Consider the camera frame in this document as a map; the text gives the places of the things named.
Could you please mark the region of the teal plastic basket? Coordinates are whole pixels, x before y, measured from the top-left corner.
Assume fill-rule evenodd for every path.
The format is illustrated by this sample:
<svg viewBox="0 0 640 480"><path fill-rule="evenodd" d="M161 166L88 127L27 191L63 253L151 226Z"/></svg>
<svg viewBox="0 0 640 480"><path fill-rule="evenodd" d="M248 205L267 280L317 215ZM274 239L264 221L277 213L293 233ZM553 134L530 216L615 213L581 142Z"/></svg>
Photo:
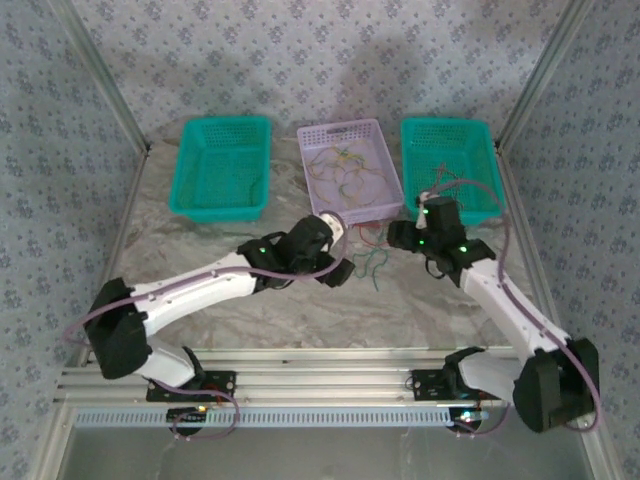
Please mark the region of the teal plastic basket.
<svg viewBox="0 0 640 480"><path fill-rule="evenodd" d="M410 219L417 218L416 197L421 192L458 179L491 189L487 193L461 184L443 192L457 200L464 225L479 225L500 215L504 191L487 124L461 118L406 118L401 122L401 156Z"/></svg>
<svg viewBox="0 0 640 480"><path fill-rule="evenodd" d="M271 122L264 116L194 118L180 139L168 206L196 223L251 222L266 208Z"/></svg>

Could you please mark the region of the lavender plastic basket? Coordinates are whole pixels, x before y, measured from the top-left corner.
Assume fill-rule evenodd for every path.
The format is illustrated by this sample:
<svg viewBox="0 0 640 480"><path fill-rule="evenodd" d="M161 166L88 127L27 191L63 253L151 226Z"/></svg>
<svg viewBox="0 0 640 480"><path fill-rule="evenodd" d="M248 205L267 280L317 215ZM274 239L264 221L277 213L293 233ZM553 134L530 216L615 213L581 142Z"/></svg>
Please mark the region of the lavender plastic basket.
<svg viewBox="0 0 640 480"><path fill-rule="evenodd" d="M301 127L297 139L312 211L348 225L397 216L404 192L377 120Z"/></svg>

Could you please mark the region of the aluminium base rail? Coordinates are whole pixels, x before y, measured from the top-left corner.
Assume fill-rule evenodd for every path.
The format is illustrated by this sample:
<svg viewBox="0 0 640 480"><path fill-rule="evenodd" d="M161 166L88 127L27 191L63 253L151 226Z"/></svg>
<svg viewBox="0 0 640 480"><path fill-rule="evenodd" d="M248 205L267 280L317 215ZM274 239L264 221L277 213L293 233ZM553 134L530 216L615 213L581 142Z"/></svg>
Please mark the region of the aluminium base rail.
<svg viewBox="0 0 640 480"><path fill-rule="evenodd" d="M198 350L202 366L237 374L243 407L405 406L412 370L438 369L449 350L426 348ZM63 370L53 399L83 406L141 405L138 376L105 380L93 356Z"/></svg>

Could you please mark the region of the aluminium table side rail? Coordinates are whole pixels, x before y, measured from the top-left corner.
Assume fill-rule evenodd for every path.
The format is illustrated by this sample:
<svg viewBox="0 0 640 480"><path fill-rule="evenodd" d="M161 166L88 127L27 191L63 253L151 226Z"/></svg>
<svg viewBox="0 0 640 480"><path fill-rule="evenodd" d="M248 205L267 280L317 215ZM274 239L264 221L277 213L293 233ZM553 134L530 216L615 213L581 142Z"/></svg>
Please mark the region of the aluminium table side rail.
<svg viewBox="0 0 640 480"><path fill-rule="evenodd" d="M136 167L129 194L124 205L113 248L99 280L100 285L112 276L119 262L148 156L149 153L147 150L144 150L139 156L138 166ZM74 373L78 369L82 370L87 365L88 358L89 351L82 347L72 356L71 364L64 367L61 372L61 376L54 389L52 416L47 421L44 433L38 441L35 464L28 475L28 480L58 480L74 428L77 410L75 404L67 399L66 387L63 381L68 371Z"/></svg>
<svg viewBox="0 0 640 480"><path fill-rule="evenodd" d="M498 149L495 152L512 228L531 284L533 303L551 321L561 326L562 321L551 295L514 175L506 157ZM601 417L598 430L583 434L581 441L595 480L626 480L604 417Z"/></svg>

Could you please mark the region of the small controller board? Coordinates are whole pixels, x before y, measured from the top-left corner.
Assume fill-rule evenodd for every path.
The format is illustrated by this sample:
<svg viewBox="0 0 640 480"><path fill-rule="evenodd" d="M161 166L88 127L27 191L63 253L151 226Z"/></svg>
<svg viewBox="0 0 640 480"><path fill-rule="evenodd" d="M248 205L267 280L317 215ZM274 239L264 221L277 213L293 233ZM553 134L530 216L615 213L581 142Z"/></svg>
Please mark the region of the small controller board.
<svg viewBox="0 0 640 480"><path fill-rule="evenodd" d="M489 413L479 407L451 407L449 416L454 432L472 433L480 429L482 423L489 419Z"/></svg>
<svg viewBox="0 0 640 480"><path fill-rule="evenodd" d="M179 407L168 409L165 415L167 422L203 423L207 417L208 408L205 406Z"/></svg>

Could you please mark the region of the aluminium frame post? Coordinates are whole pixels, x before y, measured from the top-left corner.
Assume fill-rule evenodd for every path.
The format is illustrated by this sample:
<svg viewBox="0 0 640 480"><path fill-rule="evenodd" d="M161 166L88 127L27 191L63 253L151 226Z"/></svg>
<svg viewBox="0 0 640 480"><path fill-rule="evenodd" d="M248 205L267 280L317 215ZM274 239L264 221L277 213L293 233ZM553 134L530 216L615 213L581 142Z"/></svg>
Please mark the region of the aluminium frame post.
<svg viewBox="0 0 640 480"><path fill-rule="evenodd" d="M114 76L101 56L72 0L47 0L47 2L94 80L96 87L111 109L124 135L137 151L147 152L149 142L134 118L117 86Z"/></svg>
<svg viewBox="0 0 640 480"><path fill-rule="evenodd" d="M505 154L525 127L537 102L563 60L595 0L567 0L545 48L538 58L521 95L514 105L500 135L496 138L497 152Z"/></svg>

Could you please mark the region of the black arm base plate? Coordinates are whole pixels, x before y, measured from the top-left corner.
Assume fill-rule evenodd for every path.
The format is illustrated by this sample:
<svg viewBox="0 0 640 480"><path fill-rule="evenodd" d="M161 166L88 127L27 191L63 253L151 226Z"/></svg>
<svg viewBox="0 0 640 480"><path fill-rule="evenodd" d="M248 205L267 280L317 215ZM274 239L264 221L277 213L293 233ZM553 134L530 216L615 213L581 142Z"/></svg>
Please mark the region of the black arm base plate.
<svg viewBox="0 0 640 480"><path fill-rule="evenodd" d="M220 395L213 395L212 391L225 393L233 397L236 388L236 372L229 370L218 371L202 371L197 373L195 378L181 386L181 389L188 391L205 390L205 393L187 395L184 393L176 393L159 386L156 382L151 381L148 384L146 392L146 400L148 402L227 402L226 398Z"/></svg>
<svg viewBox="0 0 640 480"><path fill-rule="evenodd" d="M410 372L409 386L416 401L429 400L496 400L481 390L460 386L445 369L418 369Z"/></svg>

